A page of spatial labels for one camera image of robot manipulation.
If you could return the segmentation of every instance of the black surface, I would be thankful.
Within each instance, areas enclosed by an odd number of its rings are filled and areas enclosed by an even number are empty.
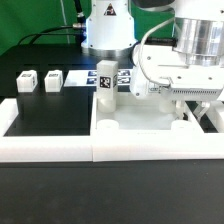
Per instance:
[[[0,57],[0,100],[15,95],[20,110],[11,134],[87,131],[93,89],[63,88],[58,94],[43,89],[49,68],[62,69],[65,76],[71,68],[95,69],[100,59],[77,51],[74,46],[20,46]],[[127,65],[122,59],[120,68]],[[34,68],[40,74],[38,89],[18,94],[14,78]],[[82,113],[75,119],[77,108]],[[41,117],[47,122],[37,122]],[[223,160],[2,163],[0,224],[222,224],[223,186]]]
[[[1,166],[1,224],[224,220],[222,160]]]
[[[95,88],[62,87],[60,93],[46,93],[44,78],[48,71],[59,69],[65,81],[69,70],[96,69],[102,59],[81,54],[77,45],[22,45],[9,49],[0,57],[0,97],[16,97],[19,116],[5,136],[89,135]],[[119,58],[119,68],[131,67],[128,57]],[[27,70],[37,71],[38,85],[33,93],[19,94],[16,77]]]

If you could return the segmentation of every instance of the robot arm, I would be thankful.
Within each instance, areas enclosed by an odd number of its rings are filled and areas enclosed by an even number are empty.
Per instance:
[[[154,1],[134,2],[142,8],[154,7]],[[172,22],[172,19],[147,32],[138,51],[132,93],[144,97],[151,82],[169,100],[216,100],[224,84],[223,70],[220,69],[224,55],[224,2],[176,0],[161,1],[158,6],[164,6],[165,2],[172,3],[169,6],[175,11],[174,37],[178,40],[177,45],[166,50],[165,47],[144,46],[151,33]],[[161,60],[156,52],[161,53]]]

